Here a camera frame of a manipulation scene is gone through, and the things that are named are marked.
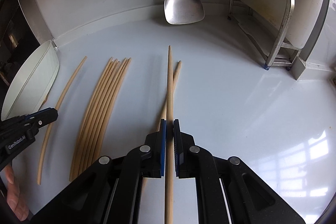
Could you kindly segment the left human hand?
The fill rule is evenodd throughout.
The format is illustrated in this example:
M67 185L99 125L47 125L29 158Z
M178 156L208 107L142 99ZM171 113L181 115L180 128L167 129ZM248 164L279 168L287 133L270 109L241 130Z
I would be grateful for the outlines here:
M8 164L4 168L4 171L7 180L7 204L20 221L25 221L29 216L29 208L23 195L20 193L19 184L15 179L14 170L12 166Z

